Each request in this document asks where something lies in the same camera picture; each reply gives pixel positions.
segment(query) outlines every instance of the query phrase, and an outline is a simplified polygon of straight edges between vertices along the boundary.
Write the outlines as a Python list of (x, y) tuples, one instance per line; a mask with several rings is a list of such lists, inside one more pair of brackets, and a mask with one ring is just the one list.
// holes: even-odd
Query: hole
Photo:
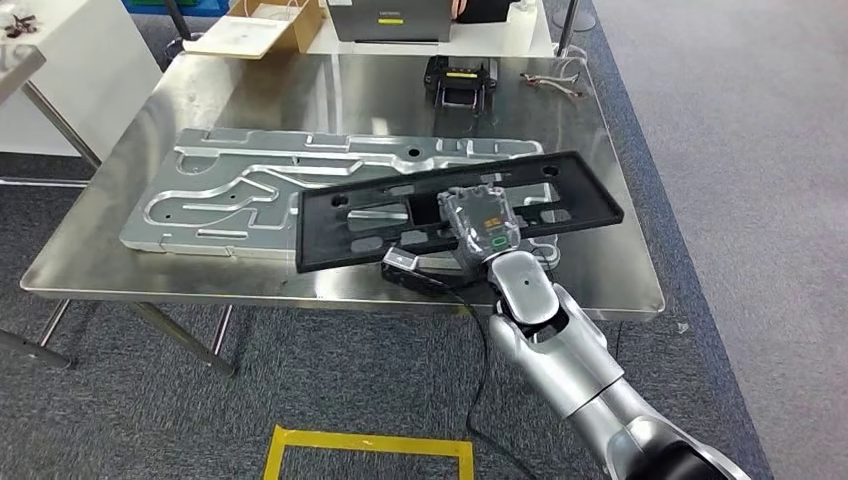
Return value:
[(480, 181), (483, 182), (483, 183), (496, 183), (496, 182), (500, 182), (501, 180), (508, 177), (509, 175), (510, 175), (509, 172), (485, 173), (483, 175), (480, 175)]
[(549, 182), (506, 188), (506, 198), (514, 206), (558, 202), (559, 193)]
[(412, 185), (399, 185), (397, 187), (392, 187), (387, 190), (389, 195), (393, 195), (395, 197), (402, 197), (404, 195), (412, 195), (415, 193), (415, 187)]
[(351, 242), (350, 251), (353, 253), (364, 253), (372, 250), (377, 250), (383, 246), (383, 239), (380, 237), (365, 237), (358, 238)]
[(226, 240), (245, 240), (247, 232), (234, 232), (232, 230), (198, 230), (197, 238), (222, 238)]
[(416, 243), (424, 243), (428, 239), (427, 232), (422, 230), (412, 230), (400, 234), (401, 245), (415, 245)]
[(545, 210), (539, 214), (544, 223), (564, 222), (571, 219), (568, 210), (557, 208), (555, 210)]
[(406, 207), (400, 203), (359, 208), (347, 214), (347, 228), (351, 232), (404, 225), (408, 221), (409, 214), (406, 213)]
[(347, 205), (347, 195), (342, 195), (339, 193), (334, 196), (332, 200), (330, 200), (330, 204), (334, 207), (341, 207), (343, 205)]

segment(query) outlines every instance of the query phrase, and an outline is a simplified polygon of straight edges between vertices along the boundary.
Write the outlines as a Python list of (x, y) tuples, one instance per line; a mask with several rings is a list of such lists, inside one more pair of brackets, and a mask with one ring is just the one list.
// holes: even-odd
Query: aluminum plate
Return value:
[[(149, 252), (291, 258), (297, 192), (388, 175), (544, 153), (537, 142), (241, 129), (183, 130), (121, 231), (127, 247)], [(545, 185), (508, 192), (521, 204), (550, 198)], [(362, 212), (380, 221), (380, 212)], [(396, 221), (398, 212), (384, 212)], [(525, 240), (551, 267), (556, 237)], [(422, 267), (458, 268), (449, 254)]]

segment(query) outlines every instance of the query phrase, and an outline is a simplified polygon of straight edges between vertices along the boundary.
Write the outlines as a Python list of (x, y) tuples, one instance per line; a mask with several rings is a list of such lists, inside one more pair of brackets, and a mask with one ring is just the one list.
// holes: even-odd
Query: wire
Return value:
[(530, 468), (527, 467), (527, 465), (524, 464), (524, 462), (522, 462), (512, 452), (507, 450), (506, 447), (499, 444), (495, 439), (481, 432), (477, 427), (474, 426), (474, 423), (472, 422), (474, 410), (480, 403), (480, 398), (483, 396), (483, 391), (486, 389), (486, 385), (489, 382), (489, 376), (492, 370), (491, 358), (489, 356), (489, 337), (486, 336), (486, 327), (483, 324), (483, 319), (480, 318), (480, 315), (477, 314), (477, 311), (474, 309), (474, 307), (470, 303), (468, 303), (468, 300), (463, 298), (462, 295), (457, 293), (448, 284), (440, 282), (435, 278), (431, 278), (427, 275), (423, 275), (418, 272), (406, 271), (404, 273), (429, 282), (432, 285), (443, 289), (445, 293), (459, 300), (459, 302), (462, 303), (466, 310), (468, 310), (469, 315), (471, 315), (471, 317), (474, 319), (474, 322), (477, 324), (477, 330), (480, 333), (480, 340), (482, 340), (483, 342), (483, 371), (480, 373), (480, 380), (477, 383), (477, 390), (474, 392), (474, 399), (471, 400), (471, 405), (468, 407), (468, 412), (465, 414), (465, 429), (468, 430), (468, 432), (471, 433), (472, 436), (482, 440), (484, 443), (489, 445), (492, 449), (497, 451), (504, 458), (509, 460), (515, 466), (515, 468), (521, 470), (521, 473), (523, 473), (527, 478), (535, 480), (537, 478), (536, 475), (533, 473), (532, 470), (530, 470)]
[(612, 358), (614, 358), (616, 362), (618, 361), (618, 346), (621, 345), (621, 330), (623, 328), (624, 328), (624, 321), (619, 320), (618, 321), (618, 333), (615, 335), (615, 350), (614, 350), (614, 354), (612, 356)]

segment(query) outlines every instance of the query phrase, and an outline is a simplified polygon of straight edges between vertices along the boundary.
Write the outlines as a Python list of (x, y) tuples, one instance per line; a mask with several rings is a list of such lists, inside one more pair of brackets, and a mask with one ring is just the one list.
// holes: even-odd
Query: white bottle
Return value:
[(524, 56), (530, 51), (536, 30), (536, 0), (521, 0), (509, 5), (504, 25), (505, 56)]

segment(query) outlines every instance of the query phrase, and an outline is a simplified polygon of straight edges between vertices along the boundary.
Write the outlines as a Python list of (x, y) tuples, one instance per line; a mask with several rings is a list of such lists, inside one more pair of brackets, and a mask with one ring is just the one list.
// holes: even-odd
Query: yellow floor tape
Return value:
[(265, 480), (277, 480), (280, 478), (280, 470), (283, 466), (283, 452), (286, 447), (330, 448), (336, 450), (456, 457), (459, 459), (459, 480), (471, 480), (474, 478), (474, 453), (471, 449), (471, 442), (286, 430), (277, 425), (274, 427), (274, 435), (271, 437), (271, 448), (268, 450), (268, 462), (265, 464)]

